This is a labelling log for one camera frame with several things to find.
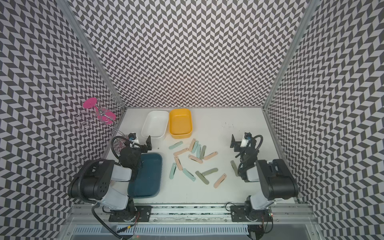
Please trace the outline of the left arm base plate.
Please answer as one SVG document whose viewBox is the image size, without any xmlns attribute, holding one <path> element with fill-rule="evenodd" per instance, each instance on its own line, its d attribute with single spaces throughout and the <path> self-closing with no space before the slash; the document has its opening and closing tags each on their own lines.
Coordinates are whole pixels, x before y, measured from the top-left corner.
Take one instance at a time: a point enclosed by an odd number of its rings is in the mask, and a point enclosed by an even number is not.
<svg viewBox="0 0 384 240">
<path fill-rule="evenodd" d="M 149 222 L 152 206 L 136 206 L 127 208 L 121 211 L 111 210 L 109 222 L 122 223 L 122 222 Z"/>
</svg>

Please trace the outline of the dark teal storage box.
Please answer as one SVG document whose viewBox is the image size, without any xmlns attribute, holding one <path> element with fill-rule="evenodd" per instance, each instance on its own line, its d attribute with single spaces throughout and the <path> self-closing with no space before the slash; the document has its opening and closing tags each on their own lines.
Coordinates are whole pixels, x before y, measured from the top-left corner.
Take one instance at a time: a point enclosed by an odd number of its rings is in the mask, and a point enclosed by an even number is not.
<svg viewBox="0 0 384 240">
<path fill-rule="evenodd" d="M 158 153 L 141 155 L 141 167 L 134 182 L 129 183 L 128 195 L 132 198 L 152 198 L 160 191 L 163 158 Z"/>
</svg>

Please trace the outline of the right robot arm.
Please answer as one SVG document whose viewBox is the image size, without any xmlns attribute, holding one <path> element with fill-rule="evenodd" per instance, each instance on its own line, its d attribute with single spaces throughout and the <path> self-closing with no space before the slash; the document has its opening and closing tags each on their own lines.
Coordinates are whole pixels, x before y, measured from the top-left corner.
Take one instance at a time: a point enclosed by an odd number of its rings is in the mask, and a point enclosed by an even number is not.
<svg viewBox="0 0 384 240">
<path fill-rule="evenodd" d="M 236 164 L 231 161 L 236 177 L 240 177 L 245 183 L 257 183 L 260 192 L 246 198 L 244 205 L 232 205 L 231 217 L 234 222 L 261 222 L 272 220 L 272 214 L 268 208 L 278 201 L 296 198 L 299 187 L 282 159 L 271 161 L 259 160 L 258 155 L 264 141 L 262 135 L 253 136 L 245 132 L 241 141 L 236 141 L 231 136 L 230 148 L 234 150 L 240 159 Z"/>
</svg>

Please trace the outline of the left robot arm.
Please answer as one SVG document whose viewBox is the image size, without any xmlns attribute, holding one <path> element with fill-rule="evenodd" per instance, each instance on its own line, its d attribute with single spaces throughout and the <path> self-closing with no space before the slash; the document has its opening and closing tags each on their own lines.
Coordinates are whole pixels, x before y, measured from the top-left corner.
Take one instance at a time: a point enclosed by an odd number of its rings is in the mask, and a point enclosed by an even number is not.
<svg viewBox="0 0 384 240">
<path fill-rule="evenodd" d="M 111 151 L 118 159 L 89 160 L 70 183 L 70 198 L 81 200 L 98 208 L 110 209 L 110 221 L 131 222 L 137 220 L 138 211 L 133 199 L 111 187 L 111 182 L 134 182 L 142 167 L 141 155 L 152 150 L 151 137 L 144 145 L 139 144 L 136 134 L 116 136 L 111 142 Z"/>
</svg>

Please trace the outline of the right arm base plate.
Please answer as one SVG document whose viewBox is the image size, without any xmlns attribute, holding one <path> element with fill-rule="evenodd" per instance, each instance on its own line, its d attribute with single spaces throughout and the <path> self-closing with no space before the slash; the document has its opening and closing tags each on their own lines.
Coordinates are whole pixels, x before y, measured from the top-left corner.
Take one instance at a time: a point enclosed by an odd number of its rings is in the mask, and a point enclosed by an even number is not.
<svg viewBox="0 0 384 240">
<path fill-rule="evenodd" d="M 245 206 L 230 206 L 230 213 L 232 222 L 258 222 L 267 223 L 272 222 L 272 216 L 267 210 L 253 210 L 247 209 Z"/>
</svg>

